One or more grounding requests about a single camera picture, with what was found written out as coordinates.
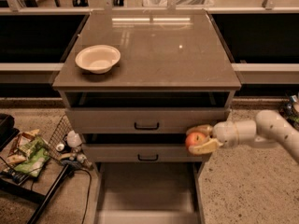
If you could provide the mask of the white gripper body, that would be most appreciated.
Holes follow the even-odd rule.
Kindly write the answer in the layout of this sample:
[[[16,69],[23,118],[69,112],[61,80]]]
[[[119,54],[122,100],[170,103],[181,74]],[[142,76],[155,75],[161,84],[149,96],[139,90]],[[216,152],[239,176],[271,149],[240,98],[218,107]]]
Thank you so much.
[[[219,122],[213,127],[213,137],[222,147],[234,147],[238,144],[238,134],[232,121]]]

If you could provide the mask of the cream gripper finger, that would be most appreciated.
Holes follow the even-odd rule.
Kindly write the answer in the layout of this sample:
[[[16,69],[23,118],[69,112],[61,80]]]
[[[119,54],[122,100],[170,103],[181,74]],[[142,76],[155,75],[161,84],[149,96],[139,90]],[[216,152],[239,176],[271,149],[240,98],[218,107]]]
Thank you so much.
[[[223,143],[221,143],[216,138],[212,138],[202,145],[190,146],[188,148],[188,150],[193,155],[204,155],[204,154],[212,153],[215,150],[217,150],[219,147],[222,147],[222,146],[223,146]]]
[[[189,135],[190,133],[203,133],[205,136],[211,136],[213,131],[213,127],[211,125],[198,125],[191,127],[187,130],[186,134]]]

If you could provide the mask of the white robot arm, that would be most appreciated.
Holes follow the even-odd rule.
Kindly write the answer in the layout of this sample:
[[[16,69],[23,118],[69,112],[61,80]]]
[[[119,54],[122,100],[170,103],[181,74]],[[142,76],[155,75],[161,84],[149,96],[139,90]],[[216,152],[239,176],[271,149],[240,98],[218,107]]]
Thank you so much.
[[[299,163],[299,132],[273,110],[262,110],[255,119],[198,125],[186,132],[185,147],[195,156],[240,145],[254,148],[281,145]]]

